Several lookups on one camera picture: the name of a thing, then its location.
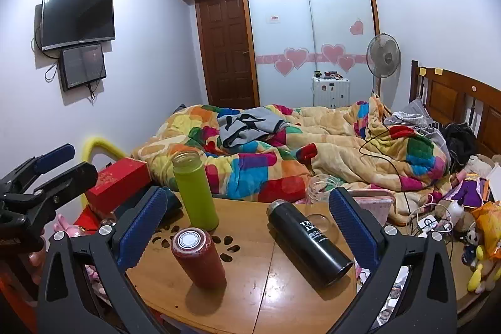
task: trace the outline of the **patchwork blanket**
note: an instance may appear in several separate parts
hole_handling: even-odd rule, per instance
[[[450,189],[444,153],[410,127],[383,124],[384,106],[373,96],[351,107],[266,107],[287,126],[264,140],[226,149],[217,118],[240,111],[195,105],[171,115],[157,134],[133,151],[156,182],[177,190],[172,157],[199,152],[213,194],[237,200],[297,201],[312,175],[332,174],[348,188],[385,188],[396,194],[396,223]]]

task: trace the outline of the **black bag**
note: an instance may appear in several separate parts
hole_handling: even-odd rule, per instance
[[[450,153],[450,172],[460,172],[470,156],[477,154],[477,138],[467,123],[449,124],[440,129]]]

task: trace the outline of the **black bottle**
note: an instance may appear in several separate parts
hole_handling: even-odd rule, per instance
[[[353,265],[293,204],[275,200],[268,206],[266,214],[280,238],[322,286],[340,279]]]

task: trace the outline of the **frosted glass door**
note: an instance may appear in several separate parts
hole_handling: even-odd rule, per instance
[[[350,80],[350,104],[367,101],[373,76],[366,63],[374,37],[371,0],[310,0],[317,67]]]
[[[249,9],[261,105],[312,106],[309,0],[249,0]]]

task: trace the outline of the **wooden headboard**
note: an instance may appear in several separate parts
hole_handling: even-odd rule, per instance
[[[430,116],[443,125],[465,122],[467,96],[475,103],[483,103],[482,118],[477,135],[478,153],[492,157],[501,154],[501,91],[490,85],[456,72],[440,68],[419,67],[412,61],[409,102],[423,97],[424,78],[427,79],[426,101],[423,101]]]

